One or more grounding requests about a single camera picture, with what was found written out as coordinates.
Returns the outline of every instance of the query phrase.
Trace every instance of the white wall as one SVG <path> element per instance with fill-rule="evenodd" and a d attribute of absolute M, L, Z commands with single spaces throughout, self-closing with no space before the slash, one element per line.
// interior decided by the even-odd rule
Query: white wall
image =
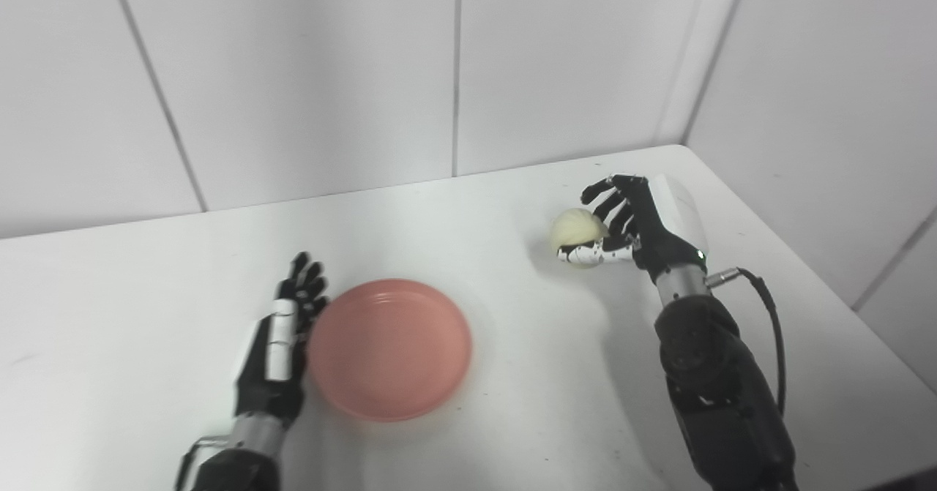
<path fill-rule="evenodd" d="M 933 221 L 931 217 L 923 237 L 871 295 L 859 317 L 937 391 L 937 228 Z"/>
<path fill-rule="evenodd" d="M 452 172 L 455 0 L 130 0 L 209 209 Z"/>
<path fill-rule="evenodd" d="M 462 0 L 458 172 L 678 141 L 731 1 Z"/>
<path fill-rule="evenodd" d="M 0 236 L 674 142 L 731 0 L 2 3 Z"/>
<path fill-rule="evenodd" d="M 0 237 L 194 213 L 118 0 L 0 0 Z"/>
<path fill-rule="evenodd" d="M 848 304 L 937 205 L 935 20 L 937 0 L 740 0 L 690 130 Z"/>

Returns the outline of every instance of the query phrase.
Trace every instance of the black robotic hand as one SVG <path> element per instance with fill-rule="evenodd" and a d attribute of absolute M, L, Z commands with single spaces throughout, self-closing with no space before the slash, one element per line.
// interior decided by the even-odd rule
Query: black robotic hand
<path fill-rule="evenodd" d="M 630 261 L 638 239 L 638 223 L 632 207 L 632 194 L 637 187 L 647 184 L 647 178 L 613 174 L 589 185 L 580 197 L 583 205 L 596 201 L 601 194 L 611 191 L 596 206 L 593 214 L 608 225 L 608 236 L 583 244 L 560 247 L 556 257 L 574 264 L 601 264 L 606 261 Z M 621 208 L 612 215 L 615 208 Z"/>
<path fill-rule="evenodd" d="M 182 491 L 198 448 L 222 450 L 198 467 L 194 491 L 279 491 L 279 454 L 285 432 L 302 409 L 305 344 L 328 305 L 322 266 L 296 255 L 281 281 L 271 315 L 254 331 L 237 380 L 234 428 L 227 437 L 196 441 L 183 457 L 175 489 Z"/>
<path fill-rule="evenodd" d="M 322 265 L 310 262 L 302 252 L 291 264 L 290 277 L 280 282 L 275 313 L 262 318 L 238 377 L 234 412 L 265 412 L 288 427 L 302 408 L 302 375 L 305 373 L 305 343 L 328 298 Z M 281 321 L 279 318 L 293 318 Z M 287 375 L 272 375 L 285 370 Z"/>

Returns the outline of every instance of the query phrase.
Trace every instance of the cable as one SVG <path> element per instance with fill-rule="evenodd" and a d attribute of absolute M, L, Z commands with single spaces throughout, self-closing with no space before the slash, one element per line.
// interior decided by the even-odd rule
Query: cable
<path fill-rule="evenodd" d="M 764 302 L 764 308 L 767 308 L 767 315 L 771 318 L 771 327 L 774 329 L 774 347 L 777 354 L 777 412 L 784 415 L 784 400 L 787 399 L 787 360 L 784 357 L 784 336 L 780 332 L 780 319 L 777 317 L 777 305 L 771 297 L 771 292 L 767 290 L 764 279 L 756 277 L 746 268 L 737 268 L 739 273 L 744 275 L 752 287 L 758 292 L 758 296 Z"/>
<path fill-rule="evenodd" d="M 197 452 L 197 450 L 198 441 L 195 441 L 192 447 L 190 447 L 190 450 L 183 454 L 182 463 L 179 464 L 179 472 L 176 475 L 174 491 L 182 491 L 182 488 L 185 486 L 185 480 L 187 480 L 188 477 L 188 468 L 192 467 L 192 460 L 195 459 L 195 452 Z"/>

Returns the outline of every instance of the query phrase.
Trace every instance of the panel seam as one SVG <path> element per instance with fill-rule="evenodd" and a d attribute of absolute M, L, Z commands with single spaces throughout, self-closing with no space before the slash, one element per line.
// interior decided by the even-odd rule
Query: panel seam
<path fill-rule="evenodd" d="M 703 98 L 709 91 L 709 82 L 712 81 L 713 72 L 716 70 L 716 64 L 719 63 L 719 57 L 723 54 L 725 41 L 729 37 L 729 30 L 732 28 L 733 21 L 736 20 L 736 13 L 739 11 L 739 5 L 742 0 L 732 0 L 729 7 L 729 13 L 725 17 L 722 30 L 719 33 L 719 40 L 716 41 L 716 48 L 712 52 L 712 58 L 709 60 L 709 66 L 706 67 L 706 74 L 703 75 L 703 82 L 700 84 L 699 93 L 696 95 L 696 101 L 693 102 L 693 110 L 690 111 L 690 118 L 687 126 L 683 130 L 683 136 L 680 138 L 680 145 L 687 145 L 690 140 L 690 132 L 693 131 L 693 125 L 696 125 L 696 117 L 699 115 L 700 107 L 703 105 Z"/>
<path fill-rule="evenodd" d="M 873 281 L 869 283 L 866 287 L 866 290 L 859 295 L 859 298 L 856 299 L 856 302 L 853 303 L 852 308 L 854 312 L 858 313 L 868 302 L 876 291 L 879 290 L 881 285 L 888 280 L 888 277 L 891 277 L 891 274 L 894 274 L 895 270 L 899 267 L 901 262 L 904 261 L 904 258 L 907 257 L 911 250 L 920 242 L 924 235 L 937 224 L 937 206 L 930 212 L 924 220 L 917 225 L 917 228 L 911 232 L 911 235 L 904 241 L 904 244 L 901 244 L 901 247 L 897 249 L 897 252 L 886 262 L 881 271 L 878 272 L 876 278 L 873 278 Z"/>
<path fill-rule="evenodd" d="M 146 50 L 146 45 L 143 43 L 143 35 L 140 33 L 140 27 L 137 25 L 137 20 L 133 17 L 133 12 L 130 10 L 130 1 L 128 0 L 117 0 L 120 3 L 121 11 L 124 12 L 124 19 L 127 21 L 127 26 L 130 27 L 130 34 L 133 37 L 134 43 L 137 45 L 137 51 L 140 54 L 141 60 L 143 60 L 143 67 L 146 69 L 146 74 L 150 78 L 150 84 L 153 86 L 153 91 L 157 95 L 157 101 L 160 102 L 160 108 L 163 111 L 163 117 L 166 119 L 166 124 L 170 128 L 170 133 L 173 136 L 173 143 L 175 149 L 179 155 L 180 160 L 182 161 L 183 168 L 185 169 L 185 175 L 188 177 L 188 181 L 192 187 L 192 192 L 195 194 L 195 198 L 198 201 L 198 208 L 205 213 L 208 211 L 208 206 L 205 203 L 204 194 L 201 191 L 201 185 L 198 185 L 198 179 L 195 176 L 195 171 L 192 168 L 192 163 L 188 157 L 187 151 L 185 151 L 185 146 L 182 142 L 181 135 L 179 135 L 179 128 L 176 126 L 175 118 L 173 117 L 173 112 L 170 110 L 170 105 L 166 100 L 166 95 L 163 93 L 162 86 L 160 85 L 160 79 L 157 77 L 157 71 L 153 67 L 153 61 L 150 59 L 150 54 Z"/>
<path fill-rule="evenodd" d="M 455 0 L 452 54 L 452 176 L 459 175 L 459 77 L 462 61 L 462 0 Z"/>
<path fill-rule="evenodd" d="M 673 93 L 676 91 L 676 85 L 679 84 L 680 70 L 682 70 L 683 64 L 687 60 L 687 50 L 690 48 L 690 38 L 693 37 L 693 28 L 696 27 L 696 24 L 699 21 L 700 7 L 702 7 L 702 5 L 703 0 L 696 0 L 693 5 L 693 13 L 690 15 L 690 23 L 687 24 L 687 30 L 683 35 L 683 42 L 680 44 L 679 54 L 677 54 L 676 64 L 673 66 L 673 75 L 670 79 L 667 95 L 665 98 L 663 98 L 663 105 L 660 108 L 660 116 L 657 120 L 657 126 L 654 127 L 654 137 L 652 138 L 654 145 L 658 145 L 660 142 L 660 128 L 663 127 L 663 122 L 667 117 L 667 110 L 670 108 L 670 104 L 673 102 Z"/>

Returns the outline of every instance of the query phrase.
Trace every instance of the connector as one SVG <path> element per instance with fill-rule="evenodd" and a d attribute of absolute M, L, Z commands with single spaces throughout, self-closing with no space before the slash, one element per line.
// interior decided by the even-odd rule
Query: connector
<path fill-rule="evenodd" d="M 724 285 L 727 282 L 736 279 L 741 274 L 742 272 L 740 272 L 739 268 L 729 268 L 728 270 L 722 270 L 717 274 L 709 275 L 709 277 L 706 278 L 706 285 L 709 288 L 716 288 L 719 287 L 719 285 Z"/>

